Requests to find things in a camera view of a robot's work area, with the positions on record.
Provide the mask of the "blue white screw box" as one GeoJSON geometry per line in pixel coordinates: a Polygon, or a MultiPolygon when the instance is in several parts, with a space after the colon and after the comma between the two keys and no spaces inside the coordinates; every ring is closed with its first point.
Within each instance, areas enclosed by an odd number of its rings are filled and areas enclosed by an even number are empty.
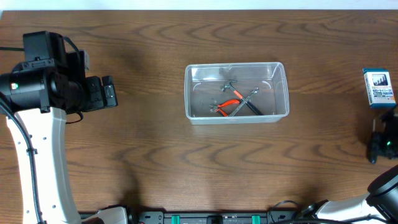
{"type": "Polygon", "coordinates": [[[385,68],[363,68],[370,108],[393,108],[396,105],[389,71],[385,68]]]}

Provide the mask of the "red handled pliers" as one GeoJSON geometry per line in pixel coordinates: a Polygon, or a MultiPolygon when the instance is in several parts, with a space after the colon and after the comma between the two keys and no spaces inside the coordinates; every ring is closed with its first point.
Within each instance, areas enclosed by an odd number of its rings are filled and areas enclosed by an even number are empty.
{"type": "Polygon", "coordinates": [[[240,104],[239,100],[232,99],[232,100],[225,101],[222,104],[210,105],[210,111],[219,113],[219,114],[223,115],[224,117],[227,117],[228,114],[225,111],[223,111],[223,108],[225,108],[227,106],[231,106],[231,105],[238,105],[238,104],[240,104]]]}

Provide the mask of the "clear plastic storage container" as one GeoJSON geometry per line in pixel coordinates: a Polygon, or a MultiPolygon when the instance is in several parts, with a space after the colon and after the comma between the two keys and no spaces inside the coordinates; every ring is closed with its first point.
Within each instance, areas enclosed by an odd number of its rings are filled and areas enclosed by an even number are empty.
{"type": "Polygon", "coordinates": [[[284,65],[280,62],[193,64],[185,69],[185,114],[192,124],[275,123],[290,112],[289,91],[284,65]],[[255,115],[247,105],[234,116],[229,114],[239,105],[223,108],[228,116],[211,112],[210,105],[237,99],[230,89],[221,87],[231,80],[243,97],[255,88],[259,91],[250,99],[262,113],[255,115]]]}

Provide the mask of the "claw hammer orange black handle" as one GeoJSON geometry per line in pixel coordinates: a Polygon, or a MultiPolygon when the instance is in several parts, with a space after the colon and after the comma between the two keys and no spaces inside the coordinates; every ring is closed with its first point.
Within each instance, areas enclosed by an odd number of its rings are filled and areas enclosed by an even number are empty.
{"type": "MultiPolygon", "coordinates": [[[[225,91],[227,89],[230,89],[241,101],[245,100],[245,97],[243,97],[242,94],[240,94],[240,92],[235,89],[235,87],[233,86],[233,83],[236,83],[237,80],[231,80],[229,82],[226,82],[222,87],[221,87],[221,91],[225,91]]],[[[263,113],[256,107],[254,106],[250,101],[248,101],[247,106],[249,107],[249,109],[258,116],[262,116],[263,113]]]]}

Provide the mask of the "silver wrench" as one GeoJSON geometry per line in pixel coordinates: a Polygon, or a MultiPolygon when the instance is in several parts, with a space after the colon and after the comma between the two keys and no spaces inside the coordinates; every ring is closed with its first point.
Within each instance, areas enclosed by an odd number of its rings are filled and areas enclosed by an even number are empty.
{"type": "Polygon", "coordinates": [[[253,91],[252,91],[245,99],[243,99],[243,101],[239,104],[239,106],[238,106],[234,111],[232,111],[232,112],[229,114],[229,116],[230,116],[230,117],[234,116],[243,106],[245,106],[245,105],[249,102],[249,100],[250,100],[258,91],[259,91],[258,88],[253,89],[253,91]]]}

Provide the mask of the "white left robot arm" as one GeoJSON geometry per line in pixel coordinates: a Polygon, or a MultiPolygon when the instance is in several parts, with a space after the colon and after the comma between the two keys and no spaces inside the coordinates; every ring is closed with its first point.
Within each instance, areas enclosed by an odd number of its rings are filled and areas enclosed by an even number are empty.
{"type": "Polygon", "coordinates": [[[90,58],[58,33],[24,34],[25,59],[1,75],[1,113],[16,147],[24,223],[127,223],[113,205],[82,217],[74,203],[65,152],[67,116],[117,106],[111,76],[88,77],[90,58]]]}

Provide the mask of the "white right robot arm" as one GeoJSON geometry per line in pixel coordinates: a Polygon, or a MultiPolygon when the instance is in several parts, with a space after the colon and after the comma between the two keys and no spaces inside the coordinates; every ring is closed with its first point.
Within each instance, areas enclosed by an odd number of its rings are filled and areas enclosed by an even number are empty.
{"type": "MultiPolygon", "coordinates": [[[[386,111],[379,120],[383,130],[374,130],[367,146],[367,158],[372,164],[379,157],[397,160],[397,106],[386,111]]],[[[315,203],[298,217],[346,223],[397,223],[397,166],[374,179],[366,194],[348,200],[315,203]]]]}

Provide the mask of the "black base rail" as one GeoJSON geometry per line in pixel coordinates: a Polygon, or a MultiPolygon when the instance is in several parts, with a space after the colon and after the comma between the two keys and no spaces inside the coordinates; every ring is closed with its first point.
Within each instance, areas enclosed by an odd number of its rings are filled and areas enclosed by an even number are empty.
{"type": "Polygon", "coordinates": [[[269,224],[283,220],[307,217],[302,212],[288,209],[270,210],[268,212],[141,212],[127,213],[128,223],[144,224],[269,224]]]}

